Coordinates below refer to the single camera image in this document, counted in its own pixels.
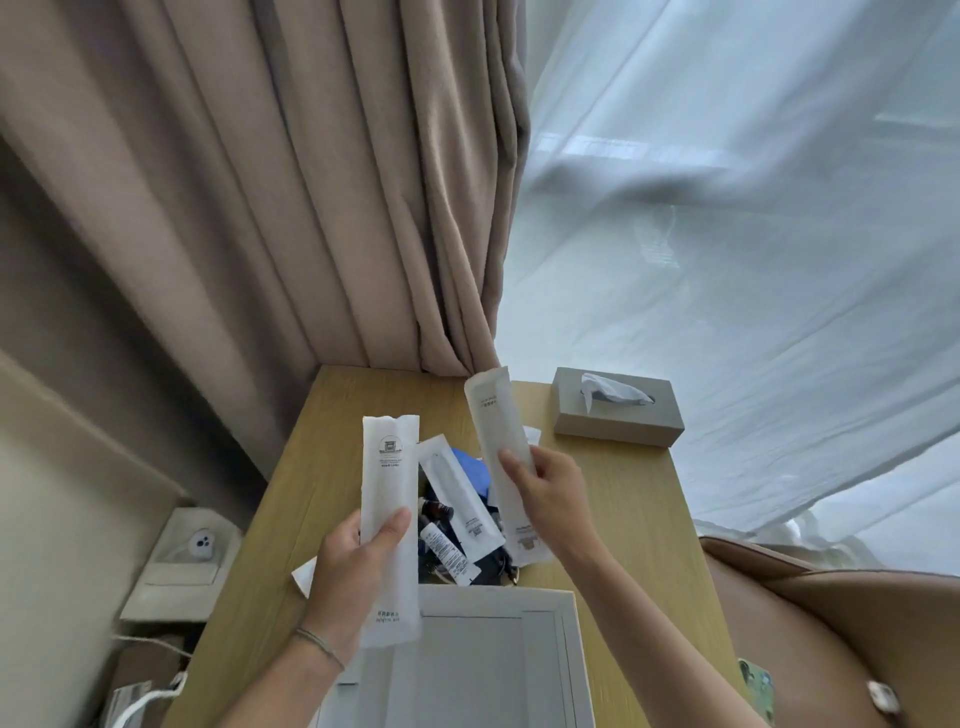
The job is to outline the person's right hand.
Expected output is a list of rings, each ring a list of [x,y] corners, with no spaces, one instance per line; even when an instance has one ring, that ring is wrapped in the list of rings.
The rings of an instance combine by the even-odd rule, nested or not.
[[[591,514],[581,468],[565,453],[531,446],[537,490],[523,504],[536,534],[565,568],[593,564],[606,552]]]

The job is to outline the beige curtain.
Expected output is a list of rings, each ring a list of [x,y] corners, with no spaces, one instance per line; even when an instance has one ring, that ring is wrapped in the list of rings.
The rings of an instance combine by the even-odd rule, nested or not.
[[[0,0],[0,139],[270,478],[315,372],[497,367],[523,0]]]

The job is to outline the brown leather chair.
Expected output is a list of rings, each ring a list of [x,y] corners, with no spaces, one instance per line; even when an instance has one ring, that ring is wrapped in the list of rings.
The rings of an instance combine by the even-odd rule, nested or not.
[[[775,728],[960,728],[960,577],[700,546],[736,656],[772,676]],[[899,717],[875,708],[871,680],[895,691]]]

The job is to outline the person's right forearm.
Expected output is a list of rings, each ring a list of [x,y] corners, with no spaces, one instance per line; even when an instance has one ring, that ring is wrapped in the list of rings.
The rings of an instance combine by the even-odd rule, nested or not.
[[[768,728],[601,541],[557,555],[651,728]]]

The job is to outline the plain white paper sachet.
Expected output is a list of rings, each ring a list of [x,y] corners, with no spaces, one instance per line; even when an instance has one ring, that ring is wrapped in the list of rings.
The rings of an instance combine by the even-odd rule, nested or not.
[[[499,514],[511,562],[527,567],[551,561],[551,550],[526,514],[521,492],[498,457],[500,451],[509,451],[527,472],[536,472],[509,369],[500,367],[475,374],[464,383],[464,394],[490,477],[487,504]]]

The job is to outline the green patterned card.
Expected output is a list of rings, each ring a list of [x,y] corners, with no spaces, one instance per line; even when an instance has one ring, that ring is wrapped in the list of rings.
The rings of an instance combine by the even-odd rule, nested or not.
[[[775,689],[770,672],[751,661],[737,661],[750,704],[770,728],[776,728]]]

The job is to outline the white square base pad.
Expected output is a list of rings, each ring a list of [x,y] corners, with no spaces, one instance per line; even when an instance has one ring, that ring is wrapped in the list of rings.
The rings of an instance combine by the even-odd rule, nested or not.
[[[201,528],[215,533],[215,556],[211,562],[196,562],[186,552],[189,538]],[[207,622],[242,540],[242,531],[211,509],[175,508],[126,599],[119,620],[131,624]]]

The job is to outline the white sachet with square print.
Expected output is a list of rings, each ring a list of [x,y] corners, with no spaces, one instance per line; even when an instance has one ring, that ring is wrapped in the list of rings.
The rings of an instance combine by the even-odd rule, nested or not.
[[[411,519],[390,553],[376,599],[361,633],[362,649],[385,649],[421,635],[418,574],[418,415],[363,418],[361,543],[372,540],[393,514],[407,508]]]

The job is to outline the blue plastic packet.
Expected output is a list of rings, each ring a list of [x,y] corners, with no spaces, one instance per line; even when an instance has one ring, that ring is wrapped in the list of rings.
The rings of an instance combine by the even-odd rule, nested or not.
[[[467,480],[477,493],[478,497],[484,502],[489,502],[489,492],[491,487],[491,475],[487,465],[478,458],[469,455],[457,447],[451,447],[451,452],[460,464]]]

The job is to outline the white sheer curtain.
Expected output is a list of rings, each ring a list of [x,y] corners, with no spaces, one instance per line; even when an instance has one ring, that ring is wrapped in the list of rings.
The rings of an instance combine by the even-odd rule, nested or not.
[[[960,0],[526,0],[496,346],[672,383],[697,530],[960,577]]]

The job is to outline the person's left forearm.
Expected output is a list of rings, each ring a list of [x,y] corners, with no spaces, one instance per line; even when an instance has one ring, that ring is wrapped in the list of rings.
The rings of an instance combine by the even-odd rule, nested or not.
[[[359,648],[359,634],[297,627],[215,728],[309,728]]]

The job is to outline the grey tissue box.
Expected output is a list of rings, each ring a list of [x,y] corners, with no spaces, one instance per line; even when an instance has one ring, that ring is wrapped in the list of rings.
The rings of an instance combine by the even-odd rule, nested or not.
[[[580,391],[582,373],[627,383],[655,399],[636,406],[595,400],[590,413]],[[552,383],[553,430],[556,434],[671,448],[686,426],[670,381],[624,373],[560,367]]]

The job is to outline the white tissue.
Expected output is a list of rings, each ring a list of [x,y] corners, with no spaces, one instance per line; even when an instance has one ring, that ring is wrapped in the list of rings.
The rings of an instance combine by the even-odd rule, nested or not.
[[[580,391],[587,413],[592,412],[595,401],[637,407],[651,406],[656,403],[654,397],[638,387],[595,372],[582,373]]]

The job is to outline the person's left hand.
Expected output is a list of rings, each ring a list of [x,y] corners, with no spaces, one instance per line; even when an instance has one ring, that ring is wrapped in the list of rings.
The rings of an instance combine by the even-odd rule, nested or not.
[[[322,635],[359,634],[378,597],[387,562],[361,552],[361,513],[353,512],[321,540],[310,596],[298,627]]]

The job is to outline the white rectangular tray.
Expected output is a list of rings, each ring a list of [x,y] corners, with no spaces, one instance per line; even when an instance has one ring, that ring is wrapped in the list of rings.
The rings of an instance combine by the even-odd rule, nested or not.
[[[595,728],[573,592],[421,585],[421,632],[360,650],[308,728]]]

